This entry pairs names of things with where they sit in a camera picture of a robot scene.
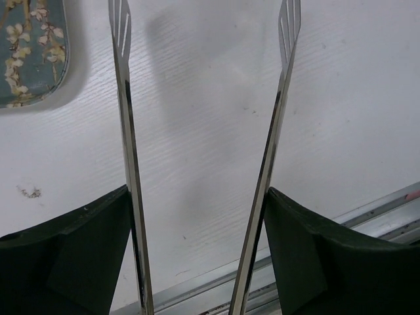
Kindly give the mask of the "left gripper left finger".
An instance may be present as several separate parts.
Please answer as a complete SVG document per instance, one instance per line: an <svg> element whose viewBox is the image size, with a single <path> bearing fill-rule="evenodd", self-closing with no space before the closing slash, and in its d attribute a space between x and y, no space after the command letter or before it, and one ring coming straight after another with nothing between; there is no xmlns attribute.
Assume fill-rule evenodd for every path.
<svg viewBox="0 0 420 315"><path fill-rule="evenodd" d="M78 209L1 237L2 314L108 314L127 240L122 186Z"/></svg>

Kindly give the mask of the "stainless steel tongs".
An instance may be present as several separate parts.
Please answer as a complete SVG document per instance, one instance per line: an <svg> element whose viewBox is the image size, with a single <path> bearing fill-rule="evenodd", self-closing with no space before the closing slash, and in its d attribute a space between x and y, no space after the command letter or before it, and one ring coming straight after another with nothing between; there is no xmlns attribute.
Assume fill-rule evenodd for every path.
<svg viewBox="0 0 420 315"><path fill-rule="evenodd" d="M152 283L140 172L138 168L137 144L133 106L131 101L129 56L131 50L131 12L127 1L109 1L108 16L112 34L115 75L123 142L125 176L131 197L131 231L136 265L136 281L141 314L154 314ZM264 148L261 168L247 224L238 271L230 301L229 314L245 314L247 299L253 276L257 247L263 225L264 199L268 192L276 150L282 129L287 104L287 92L291 80L297 39L301 29L301 2L282 1L278 18L279 44L282 72L279 78L276 100L270 128Z"/></svg>

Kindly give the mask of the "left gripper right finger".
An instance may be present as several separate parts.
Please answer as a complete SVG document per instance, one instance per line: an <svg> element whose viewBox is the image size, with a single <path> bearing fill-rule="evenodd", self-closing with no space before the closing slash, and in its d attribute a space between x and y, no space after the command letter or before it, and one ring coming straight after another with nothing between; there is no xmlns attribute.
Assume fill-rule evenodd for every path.
<svg viewBox="0 0 420 315"><path fill-rule="evenodd" d="M419 247L373 238L275 188L264 223L284 314L418 314Z"/></svg>

